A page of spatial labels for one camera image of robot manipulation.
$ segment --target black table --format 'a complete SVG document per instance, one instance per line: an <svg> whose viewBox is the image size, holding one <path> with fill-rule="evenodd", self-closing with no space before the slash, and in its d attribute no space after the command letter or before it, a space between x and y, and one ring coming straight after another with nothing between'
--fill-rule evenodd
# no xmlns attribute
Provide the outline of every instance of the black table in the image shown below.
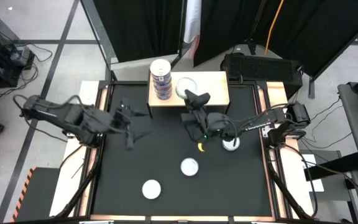
<svg viewBox="0 0 358 224"><path fill-rule="evenodd" d="M358 150L358 96L352 91L350 85L339 85L338 90ZM350 172L358 170L358 152L343 156L339 159L335 159L321 165L339 172ZM332 172L326 171L319 167L312 167L310 172L311 178L313 180L333 175Z"/></svg>
<svg viewBox="0 0 358 224"><path fill-rule="evenodd" d="M257 114L255 85L231 86L232 119ZM110 112L127 98L134 109L147 112L144 97L147 85L115 85ZM207 107L223 112L222 107ZM108 135L105 141L101 174L95 190L92 214L125 216L240 216L272 217L272 198L262 154L259 130L241 136L234 152L223 149L219 139L197 149L180 125L185 107L154 108L153 118L134 118L133 130L153 129L125 150L121 135ZM181 173L180 163L192 157L200 169L194 177ZM146 180L159 181L162 192L155 200L142 195Z"/></svg>

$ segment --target concrete floor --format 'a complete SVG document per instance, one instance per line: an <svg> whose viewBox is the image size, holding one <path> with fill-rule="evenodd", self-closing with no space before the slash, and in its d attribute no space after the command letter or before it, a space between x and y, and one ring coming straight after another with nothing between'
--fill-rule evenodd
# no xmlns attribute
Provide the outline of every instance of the concrete floor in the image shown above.
<svg viewBox="0 0 358 224"><path fill-rule="evenodd" d="M67 23L70 12L73 12L72 22ZM0 18L23 40L54 41L54 44L39 44L40 47L51 50L54 56L46 62L35 63L39 68L38 79L25 89L16 91L17 94L39 95L45 84L48 84L50 86L46 94L47 99L59 103L77 94L83 80L104 80L106 68L102 55L94 41L83 8L77 0L0 0ZM72 44L67 40L88 42ZM30 48L40 58L47 56L43 50L33 46ZM263 49L258 47L257 53L262 55L262 52ZM147 77L147 72L145 74L134 72L146 71L139 69L136 63L139 62L117 64L113 69L120 79L143 80ZM218 63L206 62L196 70L216 70L218 67ZM182 60L175 70L187 70L187 68L190 68L190 64ZM28 77L30 74L25 72L24 76ZM307 96L308 77L304 76L303 79L304 87L298 94L298 101L304 103L309 114L313 116L337 100L338 84L358 82L358 45L352 45L345 50L317 79L314 100ZM323 117L316 118L308 130L311 130ZM8 222L14 212L27 171L31 167L59 167L65 143L36 132L27 153L23 153L23 143L29 127L19 117L19 110L12 102L12 95L0 99L0 123L6 127L0 134L0 222ZM62 136L61 131L50 124L39 122L37 127L53 135ZM316 129L315 145L326 146L349 132L346 115L340 108ZM355 152L356 147L352 136L349 136L327 150L340 150L342 155L346 155ZM22 161L22 165L19 166L17 161ZM340 218L350 219L345 203L319 201L319 207L318 217L322 220L336 222Z"/></svg>

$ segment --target wooden frame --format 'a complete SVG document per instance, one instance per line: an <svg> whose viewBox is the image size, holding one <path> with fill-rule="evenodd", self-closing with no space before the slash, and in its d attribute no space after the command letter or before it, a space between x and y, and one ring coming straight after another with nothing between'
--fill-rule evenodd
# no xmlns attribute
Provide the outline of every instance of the wooden frame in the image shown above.
<svg viewBox="0 0 358 224"><path fill-rule="evenodd" d="M286 103L287 102L287 98L285 96L285 92L284 92L284 88L283 88L283 84L282 83L267 83L267 93L270 99L270 104L271 105L276 105L279 103ZM93 89L93 92L97 92L94 88L91 87L91 85L85 85L84 86L84 91L85 89L87 89L88 92L88 96L90 96L91 94L91 89ZM105 108L102 101L106 102L106 96L108 94L107 92L107 88L103 89L102 91L99 91L100 94L102 94L103 96L101 97L104 100L101 100L101 104L99 104L99 108ZM259 89L259 100L257 100L258 102L260 102L260 108L262 110L264 110L266 108L266 104L265 104L265 96L264 96L264 92L263 90ZM297 147L297 143L295 140L292 139L287 139L287 144L289 144L290 146L293 146L295 148ZM70 142L67 145L67 149L66 149L66 153L65 156L70 152L70 149L72 149L73 146L70 144ZM82 150L78 151L77 154L79 155L84 155L84 152L81 153ZM309 196L309 192L307 191L307 184L306 184L306 179L305 176L303 174L303 168L302 168L302 163L300 160L299 155L295 154L294 152L292 152L289 149L285 149L283 148L281 150L282 153L282 161L283 161L283 170L284 170L284 175L286 177L286 183L287 183L287 187L289 189L289 191L291 192L291 194L294 196L294 198L296 198L297 202L303 207L303 209L309 213L312 214L313 213L313 207L311 206L311 200L310 200L310 196ZM57 208L63 208L64 205L70 200L69 197L65 197L65 198L60 198L57 200L57 194L61 195L62 191L62 183L66 183L63 180L60 180L61 178L65 178L64 175L62 175L62 173L68 172L68 170L74 169L73 164L65 164L65 166L67 166L66 169L62 168L61 171L61 175L59 177L59 181L58 181L58 185L57 185L57 192L55 193L55 198L53 200L53 205L52 205L52 209L54 209L54 211L60 211ZM277 203L278 203L278 211L280 213L280 217L285 218L286 216L286 207L285 207L285 203L284 203L284 199L283 199L283 195L281 193L281 191L278 189L277 186L275 186L274 189L270 188L269 185L269 178L268 178L268 189L269 189L269 196L272 195L272 193L274 193L276 195L276 199L277 199ZM76 189L78 188L78 184L74 185L73 187L69 187L69 189L71 189L71 192L74 192ZM80 215L89 215L87 214L86 211L86 207L89 208L88 206L88 198L89 198L89 192L90 192L90 188L88 186L88 188L86 189L84 195L83 195L83 199L81 201L81 212ZM92 215L91 219L95 219L95 220L145 220L145 217L143 216L135 216L135 217L128 217L128 216L106 216L106 215ZM228 221L228 217L159 217L159 216L153 216L151 217L152 220L155 221L160 221L160 220L166 220L166 221L172 221L172 220L193 220L193 221ZM251 221L260 221L260 222L267 222L267 221L274 221L273 217L234 217L234 221L235 222L251 222Z"/></svg>

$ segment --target can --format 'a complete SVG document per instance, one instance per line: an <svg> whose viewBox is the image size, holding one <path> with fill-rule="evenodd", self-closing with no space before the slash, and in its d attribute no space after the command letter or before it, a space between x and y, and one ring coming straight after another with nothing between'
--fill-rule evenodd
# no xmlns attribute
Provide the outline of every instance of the can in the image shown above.
<svg viewBox="0 0 358 224"><path fill-rule="evenodd" d="M171 63L165 59L154 60L150 65L155 94L160 100L167 100L172 96Z"/></svg>
<svg viewBox="0 0 358 224"><path fill-rule="evenodd" d="M157 98L160 100L167 100L172 96L172 88L170 88L167 91L157 91L154 90L155 94L157 95Z"/></svg>
<svg viewBox="0 0 358 224"><path fill-rule="evenodd" d="M169 77L168 80L165 80L165 81L162 81L162 82L153 80L153 83L154 83L155 86L168 86L168 85L171 84L171 80L172 80L172 78Z"/></svg>
<svg viewBox="0 0 358 224"><path fill-rule="evenodd" d="M171 78L171 63L165 59L154 60L150 65L150 73L156 82L168 81Z"/></svg>
<svg viewBox="0 0 358 224"><path fill-rule="evenodd" d="M169 89L172 88L172 84L169 83L168 85L166 86L156 86L154 85L154 89L157 90L157 91L168 91Z"/></svg>

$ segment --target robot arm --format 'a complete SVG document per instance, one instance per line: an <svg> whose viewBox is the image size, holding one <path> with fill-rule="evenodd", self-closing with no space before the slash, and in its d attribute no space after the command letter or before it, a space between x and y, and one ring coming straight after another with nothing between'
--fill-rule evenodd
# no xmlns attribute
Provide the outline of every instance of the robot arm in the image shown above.
<svg viewBox="0 0 358 224"><path fill-rule="evenodd" d="M186 95L185 103L189 113L181 114L181 121L185 126L189 124L197 125L205 138L217 136L224 141L230 142L246 131L262 128L270 124L286 124L282 128L286 128L286 134L288 135L294 134L293 130L305 128L310 124L310 118L305 106L299 103L289 103L284 107L271 107L261 114L243 119L243 122L237 127L225 114L208 113L206 111L204 105L210 98L209 94L205 93L197 96L186 90ZM278 139L282 138L282 136L273 134L273 138Z"/></svg>
<svg viewBox="0 0 358 224"><path fill-rule="evenodd" d="M74 98L80 100L79 96L72 96L70 99ZM81 102L58 105L36 95L26 100L21 111L21 116L25 119L49 122L61 128L64 134L75 135L80 144L88 147L98 147L101 134L125 134L128 149L133 147L136 140L130 130L130 117L146 116L132 111L125 100L121 101L120 107L116 109L114 116L111 116L108 112L83 105Z"/></svg>

